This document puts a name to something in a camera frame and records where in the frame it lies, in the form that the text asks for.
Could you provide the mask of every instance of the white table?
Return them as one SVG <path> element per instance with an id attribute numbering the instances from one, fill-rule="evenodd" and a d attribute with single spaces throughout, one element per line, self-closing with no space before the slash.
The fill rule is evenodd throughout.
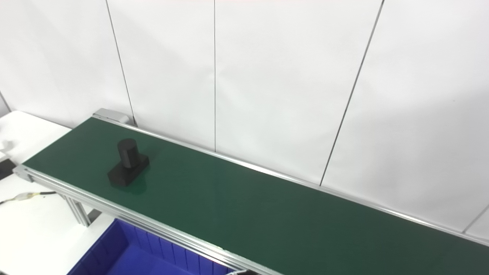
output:
<path id="1" fill-rule="evenodd" d="M 0 142 L 19 164 L 70 129 L 19 111 L 0 118 Z M 23 192 L 49 191 L 10 175 L 0 181 L 0 201 Z M 59 195 L 0 205 L 0 271 L 8 275 L 65 275 L 113 218 L 101 214 L 88 228 L 78 224 Z"/>

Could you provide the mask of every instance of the black object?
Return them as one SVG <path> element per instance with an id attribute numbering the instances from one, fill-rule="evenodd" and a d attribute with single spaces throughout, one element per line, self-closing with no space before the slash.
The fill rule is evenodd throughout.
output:
<path id="1" fill-rule="evenodd" d="M 128 186 L 150 164 L 148 156 L 140 154 L 136 141 L 126 138 L 117 144 L 121 161 L 107 173 L 109 181 Z"/>
<path id="2" fill-rule="evenodd" d="M 247 271 L 241 273 L 240 275 L 258 275 L 258 273 L 251 271 L 251 270 L 247 270 Z"/>
<path id="3" fill-rule="evenodd" d="M 14 168 L 15 164 L 10 159 L 0 162 L 0 180 L 12 175 Z"/>
<path id="4" fill-rule="evenodd" d="M 56 194 L 56 191 L 39 192 L 39 195 L 53 195 L 53 194 Z"/>

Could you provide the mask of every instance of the wall panel seam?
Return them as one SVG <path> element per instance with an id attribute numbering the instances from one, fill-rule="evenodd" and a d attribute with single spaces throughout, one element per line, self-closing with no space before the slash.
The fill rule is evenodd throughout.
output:
<path id="1" fill-rule="evenodd" d="M 346 112 L 347 112 L 348 107 L 350 105 L 350 101 L 352 100 L 353 92 L 355 90 L 356 83 L 358 81 L 358 77 L 360 76 L 360 72 L 361 72 L 362 67 L 363 67 L 363 62 L 365 61 L 365 57 L 367 56 L 367 52 L 368 52 L 368 48 L 370 46 L 370 42 L 372 41 L 372 38 L 374 36 L 375 27 L 377 26 L 377 22 L 378 22 L 378 19 L 380 17 L 380 13 L 382 12 L 382 7 L 384 6 L 384 1 L 385 0 L 382 0 L 382 2 L 380 3 L 380 7 L 379 7 L 378 12 L 377 12 L 377 17 L 375 18 L 374 26 L 373 26 L 372 31 L 370 33 L 370 37 L 368 39 L 367 46 L 365 47 L 365 51 L 363 53 L 363 57 L 362 57 L 362 60 L 360 62 L 360 66 L 359 66 L 358 71 L 356 73 L 355 81 L 353 82 L 353 87 L 352 87 L 352 90 L 350 92 L 350 97 L 348 98 L 348 101 L 347 101 L 346 106 L 345 106 L 345 111 L 343 112 L 343 117 L 341 118 L 341 121 L 339 123 L 338 131 L 336 132 L 336 136 L 334 138 L 333 145 L 331 146 L 331 151 L 330 151 L 330 154 L 328 156 L 328 160 L 326 161 L 326 166 L 324 167 L 323 175 L 321 177 L 321 181 L 319 182 L 319 186 L 321 186 L 323 184 L 324 176 L 326 175 L 326 169 L 328 169 L 328 165 L 330 164 L 331 156 L 333 155 L 334 146 L 336 145 L 336 141 L 338 140 L 339 132 L 341 131 L 341 126 L 343 125 L 343 121 L 345 120 Z"/>
<path id="2" fill-rule="evenodd" d="M 129 107 L 131 108 L 131 115 L 133 116 L 134 125 L 137 127 L 136 118 L 134 116 L 133 103 L 131 102 L 131 96 L 129 95 L 129 89 L 127 88 L 126 74 L 124 73 L 124 67 L 122 66 L 122 59 L 121 59 L 121 55 L 120 55 L 120 52 L 119 52 L 119 45 L 117 44 L 117 38 L 115 36 L 114 24 L 112 23 L 112 16 L 111 16 L 111 11 L 109 9 L 109 2 L 108 2 L 108 0 L 105 0 L 105 4 L 107 6 L 107 13 L 109 14 L 109 20 L 111 22 L 112 34 L 114 35 L 114 41 L 115 41 L 115 48 L 117 49 L 117 56 L 119 58 L 119 63 L 121 65 L 122 78 L 124 79 L 124 85 L 126 87 L 127 99 L 129 100 Z"/>

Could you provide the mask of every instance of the black rectangular base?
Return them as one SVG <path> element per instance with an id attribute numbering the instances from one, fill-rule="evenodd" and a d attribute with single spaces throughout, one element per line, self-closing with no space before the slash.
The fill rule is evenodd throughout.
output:
<path id="1" fill-rule="evenodd" d="M 10 159 L 0 162 L 0 180 L 12 175 L 14 168 L 15 164 Z"/>
<path id="2" fill-rule="evenodd" d="M 139 154 L 141 163 L 132 169 L 127 169 L 122 166 L 122 163 L 118 163 L 112 170 L 107 173 L 109 181 L 112 184 L 128 186 L 133 180 L 150 164 L 148 156 Z"/>

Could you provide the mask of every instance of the metal leg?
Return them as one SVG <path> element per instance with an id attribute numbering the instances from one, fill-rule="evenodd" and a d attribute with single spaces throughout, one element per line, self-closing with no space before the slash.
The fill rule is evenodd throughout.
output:
<path id="1" fill-rule="evenodd" d="M 62 197 L 68 203 L 68 206 L 71 209 L 71 212 L 73 212 L 73 215 L 75 216 L 76 221 L 79 224 L 81 224 L 85 227 L 88 227 L 91 224 L 91 220 L 88 217 L 87 213 L 85 213 L 85 209 L 83 209 L 82 204 L 79 203 L 78 201 L 70 198 L 70 197 L 63 196 L 63 195 L 62 195 Z"/>

